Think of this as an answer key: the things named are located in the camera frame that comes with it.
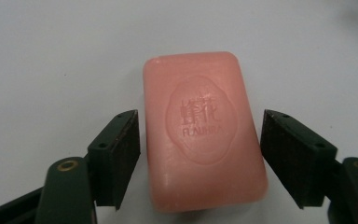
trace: pink soap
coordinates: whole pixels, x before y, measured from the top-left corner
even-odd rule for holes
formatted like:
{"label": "pink soap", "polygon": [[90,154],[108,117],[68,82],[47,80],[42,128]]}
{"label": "pink soap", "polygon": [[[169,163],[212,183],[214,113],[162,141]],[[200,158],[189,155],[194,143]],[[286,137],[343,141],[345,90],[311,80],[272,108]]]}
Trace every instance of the pink soap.
{"label": "pink soap", "polygon": [[144,67],[144,87],[151,199],[159,211],[263,197],[266,171],[234,55],[151,59]]}

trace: soap bar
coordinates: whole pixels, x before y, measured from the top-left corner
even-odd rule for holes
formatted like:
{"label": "soap bar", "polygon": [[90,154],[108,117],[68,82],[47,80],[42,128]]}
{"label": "soap bar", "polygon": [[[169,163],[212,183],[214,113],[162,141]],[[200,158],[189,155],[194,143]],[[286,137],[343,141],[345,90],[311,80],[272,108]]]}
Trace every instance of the soap bar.
{"label": "soap bar", "polygon": [[169,55],[144,67],[151,200],[161,212],[250,203],[266,171],[237,58]]}

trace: embossed logo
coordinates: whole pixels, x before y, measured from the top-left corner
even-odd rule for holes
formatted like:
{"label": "embossed logo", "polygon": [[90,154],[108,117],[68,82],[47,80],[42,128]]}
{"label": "embossed logo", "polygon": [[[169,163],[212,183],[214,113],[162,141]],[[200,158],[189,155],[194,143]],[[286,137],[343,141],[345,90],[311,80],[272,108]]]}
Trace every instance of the embossed logo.
{"label": "embossed logo", "polygon": [[191,161],[213,164],[229,149],[237,131],[237,115],[216,84],[195,76],[173,91],[166,124],[170,138]]}

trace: white surface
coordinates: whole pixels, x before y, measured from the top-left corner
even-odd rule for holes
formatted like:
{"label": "white surface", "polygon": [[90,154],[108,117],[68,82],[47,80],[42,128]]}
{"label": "white surface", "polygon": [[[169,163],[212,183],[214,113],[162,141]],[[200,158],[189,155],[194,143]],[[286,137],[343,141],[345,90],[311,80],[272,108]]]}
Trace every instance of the white surface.
{"label": "white surface", "polygon": [[300,210],[268,167],[266,198],[163,215],[148,199],[142,67],[154,56],[227,50],[240,60],[258,134],[287,113],[358,157],[358,0],[0,1],[0,204],[84,156],[116,114],[140,112],[142,156],[122,208],[100,223],[327,223]]}

